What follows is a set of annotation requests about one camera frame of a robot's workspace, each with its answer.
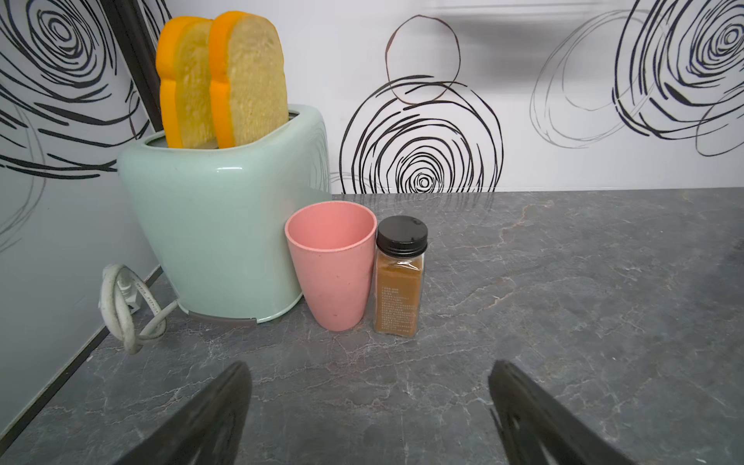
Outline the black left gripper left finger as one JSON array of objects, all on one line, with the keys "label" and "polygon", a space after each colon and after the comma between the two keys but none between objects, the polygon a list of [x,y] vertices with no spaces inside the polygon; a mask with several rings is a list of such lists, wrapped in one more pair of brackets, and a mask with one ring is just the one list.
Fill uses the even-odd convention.
[{"label": "black left gripper left finger", "polygon": [[234,362],[120,464],[234,464],[252,394],[245,362]]}]

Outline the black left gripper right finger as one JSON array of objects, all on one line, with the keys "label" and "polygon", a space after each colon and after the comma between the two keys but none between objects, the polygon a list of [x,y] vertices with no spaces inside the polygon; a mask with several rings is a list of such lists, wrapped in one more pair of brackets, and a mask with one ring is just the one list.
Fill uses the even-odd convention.
[{"label": "black left gripper right finger", "polygon": [[518,366],[496,360],[488,376],[492,418],[511,464],[631,464]]}]

